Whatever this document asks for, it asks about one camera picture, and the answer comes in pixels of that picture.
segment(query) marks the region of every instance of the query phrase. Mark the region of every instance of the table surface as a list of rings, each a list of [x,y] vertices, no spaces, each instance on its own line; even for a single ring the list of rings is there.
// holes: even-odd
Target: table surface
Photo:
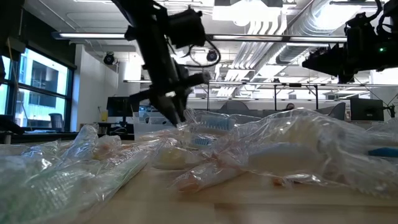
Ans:
[[[180,171],[144,168],[88,223],[398,223],[398,200],[346,188],[275,187],[246,173],[195,194],[168,189]]]

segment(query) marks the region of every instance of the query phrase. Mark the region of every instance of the security camera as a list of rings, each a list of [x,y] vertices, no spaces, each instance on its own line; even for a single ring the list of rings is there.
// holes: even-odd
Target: security camera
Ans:
[[[114,53],[113,52],[107,52],[105,57],[104,57],[104,63],[105,65],[114,65],[116,63],[116,59],[114,58]]]
[[[214,49],[210,49],[206,56],[207,61],[214,62],[217,60],[217,53]]]

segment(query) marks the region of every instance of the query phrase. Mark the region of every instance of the fluorescent light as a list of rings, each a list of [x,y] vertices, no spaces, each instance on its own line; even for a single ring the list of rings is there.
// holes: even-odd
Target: fluorescent light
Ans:
[[[282,37],[272,35],[214,35],[213,40],[225,41],[257,41],[257,42],[280,42]]]
[[[342,97],[339,97],[338,99],[347,99],[349,97],[356,96],[356,95],[362,95],[362,94],[365,94],[365,93],[369,93],[369,91],[362,91],[362,92],[351,94],[351,95],[348,95],[348,96],[342,96]]]
[[[328,44],[286,43],[288,47],[329,47]]]
[[[122,33],[62,33],[53,32],[56,39],[104,39],[125,40]],[[315,37],[315,36],[288,36],[288,35],[222,35],[208,34],[213,41],[248,41],[248,42],[285,42],[285,43],[343,43],[346,37]]]
[[[210,84],[241,85],[242,82],[209,82]]]
[[[125,40],[124,34],[95,34],[95,33],[59,33],[64,39],[122,39]]]
[[[152,83],[150,80],[124,80],[127,83]]]
[[[74,0],[75,2],[92,2],[92,3],[103,3],[103,4],[113,4],[110,0]]]
[[[301,43],[343,43],[347,42],[347,37],[291,37],[290,41]]]

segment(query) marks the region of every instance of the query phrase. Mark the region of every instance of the clear plastic packaging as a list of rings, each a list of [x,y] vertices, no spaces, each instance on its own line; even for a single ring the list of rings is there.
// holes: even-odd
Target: clear plastic packaging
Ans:
[[[161,139],[156,145],[152,167],[163,170],[190,169],[205,160],[199,151],[189,151],[178,145],[176,139]]]
[[[187,119],[185,123],[188,124],[191,133],[215,136],[223,136],[239,125],[260,120],[260,118],[239,114],[218,114],[192,109],[185,110],[184,114]]]
[[[65,145],[55,141],[0,156],[0,223],[87,221],[152,153],[153,142],[113,149],[119,145],[116,138],[102,140],[95,127],[86,125],[65,152]],[[110,153],[93,159],[96,146],[108,146]]]
[[[98,139],[94,148],[94,159],[103,160],[112,155],[113,151],[119,150],[122,140],[119,136],[104,135]]]
[[[223,167],[216,161],[196,166],[187,173],[177,177],[171,188],[183,193],[195,193],[207,187],[230,180],[243,171],[232,167]]]
[[[398,146],[391,133],[369,132],[314,111],[297,109],[240,125],[209,151],[229,167],[284,180],[344,185],[381,197],[398,196],[398,169],[367,156]]]

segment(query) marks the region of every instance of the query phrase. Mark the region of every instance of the person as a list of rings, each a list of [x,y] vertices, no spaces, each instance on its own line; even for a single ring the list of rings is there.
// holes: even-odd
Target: person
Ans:
[[[288,103],[286,105],[286,108],[284,109],[284,111],[289,111],[289,110],[292,110],[292,109],[294,109],[294,104],[293,103]]]

